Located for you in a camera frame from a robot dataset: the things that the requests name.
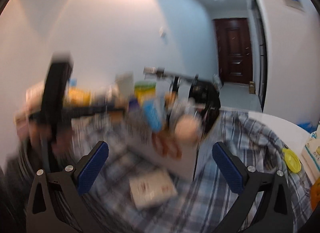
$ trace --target wooden door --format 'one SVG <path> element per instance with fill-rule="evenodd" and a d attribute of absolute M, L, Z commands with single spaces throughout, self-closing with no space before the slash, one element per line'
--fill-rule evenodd
<path fill-rule="evenodd" d="M 252 81 L 252 53 L 246 18 L 214 20 L 223 82 L 249 84 Z"/>

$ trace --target blue gripper pad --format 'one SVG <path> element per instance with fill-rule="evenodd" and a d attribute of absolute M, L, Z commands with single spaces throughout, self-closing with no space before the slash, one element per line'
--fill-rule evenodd
<path fill-rule="evenodd" d="M 231 191 L 241 194 L 244 190 L 243 177 L 219 143 L 215 143 L 212 147 L 212 158 L 226 179 Z"/>
<path fill-rule="evenodd" d="M 77 177 L 77 190 L 80 196 L 90 190 L 108 156 L 108 144 L 106 142 L 101 142 L 101 145 L 91 156 Z"/>

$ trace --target silver screw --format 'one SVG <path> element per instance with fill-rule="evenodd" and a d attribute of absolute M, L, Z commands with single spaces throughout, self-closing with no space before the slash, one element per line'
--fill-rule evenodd
<path fill-rule="evenodd" d="M 282 176 L 283 176 L 283 171 L 278 170 L 278 171 L 277 171 L 277 174 L 278 174 L 280 177 L 282 177 Z"/>
<path fill-rule="evenodd" d="M 255 172 L 256 171 L 256 168 L 254 166 L 251 166 L 251 165 L 248 166 L 247 169 L 248 169 L 249 172 Z"/>
<path fill-rule="evenodd" d="M 64 170 L 66 172 L 71 172 L 73 170 L 73 166 L 72 165 L 68 165 L 66 168 L 64 168 Z"/>
<path fill-rule="evenodd" d="M 40 170 L 37 171 L 37 175 L 40 176 L 40 175 L 42 175 L 42 174 L 43 174 L 43 170 L 42 170 L 42 169 L 40 169 Z"/>

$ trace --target plaid tablecloth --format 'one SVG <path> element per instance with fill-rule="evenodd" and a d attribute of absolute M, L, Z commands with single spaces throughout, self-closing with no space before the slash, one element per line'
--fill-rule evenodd
<path fill-rule="evenodd" d="M 284 172 L 291 194 L 296 232 L 312 213 L 309 200 L 311 184 L 304 169 L 298 174 L 288 171 L 282 155 L 282 148 L 287 146 L 273 131 L 249 119 L 246 113 L 222 111 L 218 125 L 221 126 L 224 143 L 246 166 L 253 165 L 260 172 Z M 177 197 L 159 207 L 137 211 L 131 201 L 129 178 L 157 167 L 128 151 L 119 131 L 108 122 L 100 123 L 98 128 L 95 122 L 91 122 L 76 130 L 76 161 L 88 154 L 99 140 L 108 143 L 109 158 L 83 199 L 106 232 L 212 232 L 238 197 L 230 191 L 211 159 L 193 183 L 172 176 Z M 257 196 L 242 229 L 250 225 L 261 197 L 262 193 Z"/>

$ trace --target human hand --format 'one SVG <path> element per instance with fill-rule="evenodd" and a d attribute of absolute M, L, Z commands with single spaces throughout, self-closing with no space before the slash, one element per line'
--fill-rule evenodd
<path fill-rule="evenodd" d="M 38 125 L 35 122 L 29 123 L 29 136 L 33 150 L 41 158 L 41 138 L 50 140 L 52 138 L 50 125 Z M 71 127 L 58 131 L 56 142 L 51 144 L 55 156 L 68 152 L 72 146 L 73 131 Z"/>

